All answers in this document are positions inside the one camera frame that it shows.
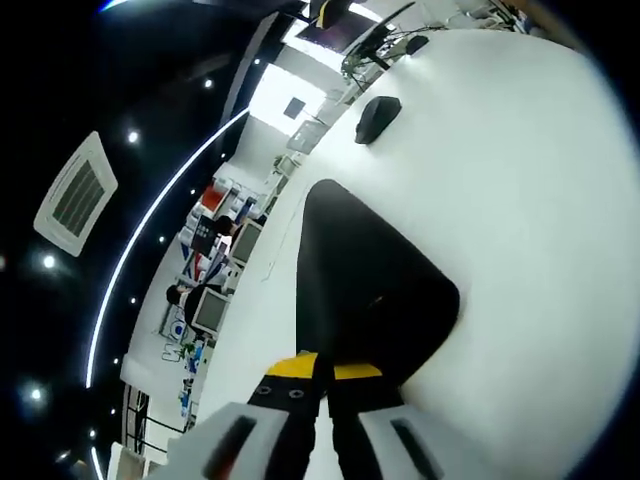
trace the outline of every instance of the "black ceiling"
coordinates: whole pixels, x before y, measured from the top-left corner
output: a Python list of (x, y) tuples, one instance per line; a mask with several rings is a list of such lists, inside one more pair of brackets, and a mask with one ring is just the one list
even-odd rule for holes
[[(9, 393), (20, 433), (14, 447), (29, 449), (32, 458), (39, 452), (54, 459), (71, 449), (74, 458), (88, 462), (90, 427), (99, 431), (96, 446), (105, 461), (111, 442), (119, 441), (120, 417), (109, 410), (119, 410), (123, 388), (112, 361), (126, 352), (137, 316), (127, 299), (146, 292), (166, 248), (158, 236), (171, 238), (179, 230), (193, 203), (189, 191), (204, 188), (220, 164), (218, 155), (202, 155), (139, 239), (105, 317), (95, 387), (85, 390), (88, 347), (105, 287), (149, 204), (219, 127), (249, 40), (262, 17), (283, 3), (132, 0), (103, 13), (97, 1), (25, 4), (5, 20), (6, 27), (20, 28), (4, 59), (11, 135), (9, 158), (2, 163), (0, 253), (6, 262), (3, 300), (9, 305), (3, 317), (12, 339), (4, 354), (13, 373)], [(281, 48), (289, 21), (279, 19), (261, 46), (266, 62)], [(235, 111), (246, 106), (266, 62), (250, 70)], [(203, 87), (207, 78), (213, 88)], [(225, 136), (223, 151), (234, 151), (241, 127)], [(140, 132), (138, 144), (127, 143), (129, 129)], [(93, 130), (119, 187), (74, 258), (39, 236), (32, 223), (60, 168)], [(53, 270), (41, 266), (45, 252), (56, 255)], [(32, 384), (45, 392), (43, 408), (24, 401)]]

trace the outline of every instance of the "led light strip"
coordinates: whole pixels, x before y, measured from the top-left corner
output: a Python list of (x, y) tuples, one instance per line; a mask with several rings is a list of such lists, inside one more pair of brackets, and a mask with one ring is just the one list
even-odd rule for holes
[(151, 204), (151, 206), (147, 210), (147, 213), (145, 213), (144, 217), (142, 217), (142, 220), (140, 220), (138, 227), (133, 232), (133, 235), (129, 239), (129, 243), (127, 243), (126, 248), (122, 252), (122, 255), (120, 256), (120, 260), (118, 260), (118, 264), (116, 265), (116, 268), (113, 270), (113, 273), (111, 274), (111, 280), (109, 280), (109, 286), (107, 287), (107, 290), (104, 293), (104, 298), (102, 299), (102, 305), (100, 305), (100, 311), (98, 312), (98, 318), (96, 319), (96, 326), (93, 328), (93, 337), (91, 338), (91, 348), (89, 349), (89, 360), (87, 361), (87, 377), (85, 382), (86, 388), (91, 388), (91, 382), (93, 380), (93, 364), (95, 361), (96, 346), (98, 345), (98, 337), (100, 336), (100, 328), (102, 327), (104, 314), (107, 310), (107, 306), (109, 305), (109, 300), (111, 299), (113, 288), (115, 287), (116, 282), (118, 281), (118, 277), (120, 276), (120, 272), (122, 270), (124, 262), (127, 261), (127, 257), (129, 256), (129, 253), (131, 253), (131, 249), (135, 245), (136, 240), (138, 240), (138, 237), (142, 233), (142, 230), (144, 229), (145, 225), (151, 218), (151, 215), (153, 215), (153, 212), (156, 210), (156, 208), (158, 208), (158, 205), (160, 205), (160, 202), (162, 202), (162, 199), (167, 195), (167, 193), (169, 193), (169, 190), (171, 190), (171, 187), (175, 185), (175, 183), (180, 179), (180, 177), (184, 174), (184, 172), (187, 171), (187, 169), (191, 166), (191, 164), (197, 160), (200, 154), (204, 152), (207, 149), (207, 147), (209, 147), (209, 145), (211, 145), (220, 135), (222, 135), (226, 130), (228, 130), (234, 123), (236, 123), (238, 120), (244, 117), (247, 113), (249, 113), (249, 109), (245, 108), (242, 112), (240, 112), (238, 115), (236, 115), (231, 120), (229, 120), (220, 130), (214, 133), (206, 142), (204, 142), (200, 146), (200, 148), (198, 148), (198, 150), (196, 150), (195, 153), (191, 155), (191, 157), (189, 157), (189, 160), (187, 160), (185, 164), (182, 165), (182, 167), (180, 167), (180, 170), (178, 170), (175, 173), (173, 178), (169, 180), (169, 183), (165, 185), (165, 187), (162, 189), (158, 197), (154, 200), (154, 202)]
[(100, 468), (100, 462), (98, 461), (98, 452), (96, 452), (96, 447), (91, 447), (91, 459), (93, 460), (93, 468), (96, 471), (98, 480), (104, 480), (104, 477), (102, 476), (102, 469)]

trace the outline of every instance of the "desk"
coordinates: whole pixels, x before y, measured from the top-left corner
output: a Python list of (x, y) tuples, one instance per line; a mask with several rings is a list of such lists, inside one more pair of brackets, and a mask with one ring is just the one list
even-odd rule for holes
[[(353, 142), (374, 95), (403, 110)], [(640, 174), (621, 112), (581, 55), (524, 35), (447, 31), (394, 64), (281, 194), (211, 359), (199, 421), (295, 355), (304, 199), (333, 178), (459, 287), (446, 343), (405, 384), (514, 478), (564, 476), (637, 361)], [(341, 478), (326, 404), (307, 479)]]

